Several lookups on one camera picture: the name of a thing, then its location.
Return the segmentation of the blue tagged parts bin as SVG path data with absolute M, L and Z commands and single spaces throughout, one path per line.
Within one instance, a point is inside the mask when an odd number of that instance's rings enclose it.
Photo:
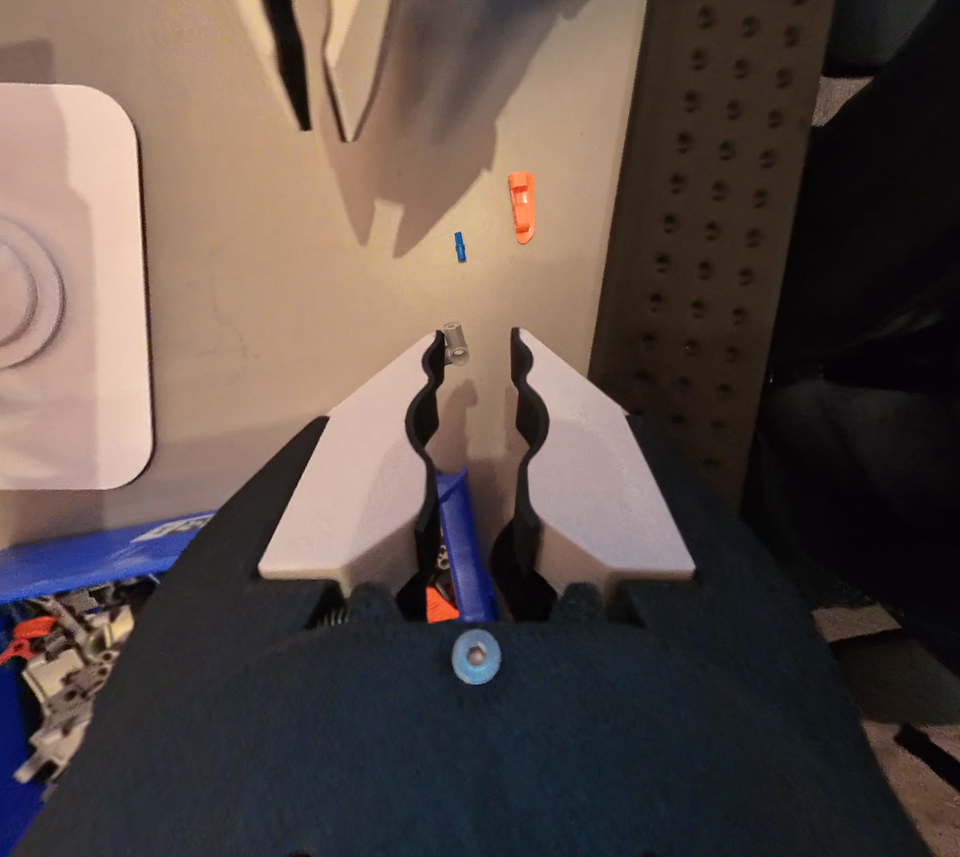
M 185 531 L 157 550 L 134 527 L 2 551 L 2 602 L 168 579 L 17 855 L 503 850 L 498 766 L 464 746 L 488 733 L 441 672 L 453 629 L 404 623 L 379 586 L 362 589 L 358 622 L 322 627 L 336 578 L 258 576 L 300 474 L 269 464 L 205 534 L 174 520 Z

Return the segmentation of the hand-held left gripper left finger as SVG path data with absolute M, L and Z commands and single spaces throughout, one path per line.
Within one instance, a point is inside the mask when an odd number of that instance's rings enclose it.
M 436 559 L 441 331 L 422 337 L 331 410 L 257 566 L 272 581 L 402 591 Z

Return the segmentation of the pile of building-block parts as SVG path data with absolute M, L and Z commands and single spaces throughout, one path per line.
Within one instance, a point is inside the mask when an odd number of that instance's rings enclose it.
M 2 778 L 54 787 L 139 613 L 213 516 L 2 551 Z

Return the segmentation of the orange brick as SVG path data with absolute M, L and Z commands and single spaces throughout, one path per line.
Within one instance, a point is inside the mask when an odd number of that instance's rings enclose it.
M 517 242 L 526 245 L 536 230 L 535 176 L 528 170 L 508 175 L 510 207 Z

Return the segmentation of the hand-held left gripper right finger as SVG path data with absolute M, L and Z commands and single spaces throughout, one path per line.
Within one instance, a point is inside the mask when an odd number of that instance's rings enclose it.
M 688 582 L 696 565 L 627 411 L 530 331 L 510 331 L 520 460 L 490 568 L 510 607 L 552 607 L 574 585 L 603 603 L 623 583 Z

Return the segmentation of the black perforated board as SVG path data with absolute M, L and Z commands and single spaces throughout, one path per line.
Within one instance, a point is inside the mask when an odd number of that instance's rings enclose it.
M 834 0 L 648 0 L 589 378 L 738 508 Z

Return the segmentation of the white wooden book stand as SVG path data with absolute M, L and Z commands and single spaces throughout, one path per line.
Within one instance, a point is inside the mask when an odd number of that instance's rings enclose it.
M 107 94 L 1 85 L 1 488 L 111 491 L 154 451 L 138 135 Z

